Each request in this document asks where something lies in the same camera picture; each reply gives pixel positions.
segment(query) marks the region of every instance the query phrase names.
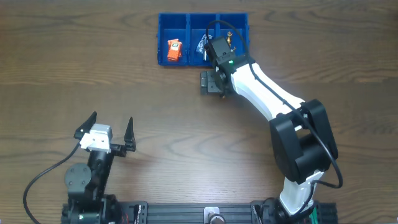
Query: black cable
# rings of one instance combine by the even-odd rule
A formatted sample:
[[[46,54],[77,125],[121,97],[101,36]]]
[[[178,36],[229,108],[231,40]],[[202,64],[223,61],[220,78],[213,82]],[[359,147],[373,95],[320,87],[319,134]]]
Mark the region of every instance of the black cable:
[[[44,174],[50,172],[51,170],[53,170],[54,168],[58,167],[59,165],[63,164],[65,161],[67,161],[69,158],[71,158],[71,156],[74,155],[74,153],[76,152],[76,150],[79,148],[79,142],[76,144],[75,148],[72,150],[72,152],[64,159],[62,159],[61,161],[57,162],[56,164],[54,164],[53,166],[49,167],[48,169],[46,169],[45,171],[39,173],[35,178],[33,178],[33,180],[26,186],[26,189],[24,191],[24,198],[23,198],[23,202],[24,202],[24,208],[26,211],[26,214],[30,217],[30,219],[35,223],[35,224],[40,224],[39,221],[37,221],[37,219],[32,215],[32,213],[29,210],[29,207],[27,206],[27,202],[26,202],[26,197],[27,197],[27,193],[30,189],[30,187],[36,182],[36,180],[38,180],[39,178],[41,178]]]
[[[237,33],[237,35],[239,36],[239,38],[241,39],[242,43],[243,43],[243,47],[244,50],[246,51],[246,58],[248,59],[248,62],[250,61],[250,53],[249,53],[249,47],[246,43],[246,41],[244,41],[242,35],[240,32],[238,32],[238,30],[232,26],[230,23],[226,22],[226,21],[221,21],[221,20],[215,20],[215,21],[211,21],[206,28],[206,38],[209,40],[208,38],[208,31],[211,25],[215,24],[215,23],[221,23],[224,24],[228,27],[230,27],[235,33]],[[315,184],[322,184],[325,185],[327,187],[331,187],[334,189],[338,189],[340,187],[343,186],[343,176],[341,174],[340,168],[338,167],[337,163],[336,163],[336,159],[330,154],[328,148],[325,146],[325,144],[323,143],[323,141],[320,139],[320,137],[318,136],[317,132],[314,130],[314,128],[311,126],[311,124],[300,114],[300,112],[294,108],[288,101],[286,101],[285,99],[283,99],[283,97],[281,97],[278,93],[276,93],[271,87],[269,87],[267,84],[265,84],[259,77],[258,75],[254,72],[253,66],[251,63],[249,63],[249,68],[251,73],[254,76],[254,79],[257,80],[259,83],[261,83],[261,85],[263,85],[265,88],[267,88],[274,96],[276,96],[284,105],[287,105],[292,111],[293,113],[300,118],[300,120],[303,122],[304,127],[303,128],[307,128],[310,133],[313,135],[313,137],[317,140],[317,142],[319,143],[319,145],[321,145],[321,147],[324,149],[324,151],[326,152],[333,168],[336,171],[336,175],[338,178],[338,185],[335,184],[331,184],[328,182],[324,182],[321,180],[313,180],[311,181],[311,192],[310,195],[308,196],[308,199],[306,199],[306,201],[304,202],[303,206],[298,210],[298,212],[296,212],[296,214],[299,214],[300,212],[302,212],[304,210],[304,208],[308,205],[308,203],[311,201],[311,198],[313,196],[313,192],[314,192],[314,188],[315,188]]]

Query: wooden table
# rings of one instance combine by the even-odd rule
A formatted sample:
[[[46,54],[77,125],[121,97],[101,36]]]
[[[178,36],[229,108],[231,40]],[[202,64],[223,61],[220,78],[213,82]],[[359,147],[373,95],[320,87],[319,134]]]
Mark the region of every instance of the wooden table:
[[[240,97],[201,96],[202,68],[157,64],[159,12],[247,12],[251,54],[264,73],[326,107],[342,189],[320,186],[341,223],[398,214],[398,4],[394,1],[2,1],[0,219],[30,223],[22,193],[70,153],[93,111],[123,143],[130,116],[137,152],[115,158],[107,193],[148,202],[250,202],[277,196],[284,177],[269,126]],[[58,223],[65,171],[43,176],[28,204]],[[329,170],[325,180],[336,182]]]

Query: orange package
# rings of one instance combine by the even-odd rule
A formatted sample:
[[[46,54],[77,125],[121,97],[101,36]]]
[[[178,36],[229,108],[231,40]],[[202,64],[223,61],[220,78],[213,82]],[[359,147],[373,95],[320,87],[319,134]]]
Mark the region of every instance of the orange package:
[[[182,43],[178,39],[168,40],[169,52],[167,54],[167,60],[169,62],[178,62],[181,55]]]

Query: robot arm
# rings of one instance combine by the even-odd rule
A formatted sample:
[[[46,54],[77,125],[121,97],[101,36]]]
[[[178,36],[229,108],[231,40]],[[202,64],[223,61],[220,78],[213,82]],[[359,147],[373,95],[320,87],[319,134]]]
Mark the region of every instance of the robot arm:
[[[237,93],[248,99],[270,122],[272,146],[275,161],[285,175],[284,189],[277,204],[280,222],[292,222],[312,212],[312,195],[324,171],[329,169],[330,160],[319,145],[313,133],[298,137],[296,131],[306,128],[306,119],[337,159],[338,151],[330,128],[325,108],[318,100],[304,102],[274,83],[252,58],[236,56],[223,37],[211,39],[205,46],[214,70],[201,74],[202,93],[219,93],[226,96]],[[300,113],[297,117],[292,109],[276,97],[265,85],[292,105]]]

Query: black plastic base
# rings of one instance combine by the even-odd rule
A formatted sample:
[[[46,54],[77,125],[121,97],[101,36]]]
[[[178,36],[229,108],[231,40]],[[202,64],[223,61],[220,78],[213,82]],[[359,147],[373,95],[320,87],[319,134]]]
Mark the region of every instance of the black plastic base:
[[[205,207],[219,207],[220,215],[226,223],[233,224],[259,224],[253,212],[253,205],[262,205],[264,201],[251,203],[153,203],[146,202],[121,202],[128,222],[134,223],[134,206],[141,205],[138,224],[202,224]],[[338,223],[335,203],[315,202],[317,208],[317,223]],[[263,224],[277,223],[274,214],[263,217]],[[305,218],[299,223],[312,223],[310,218]]]

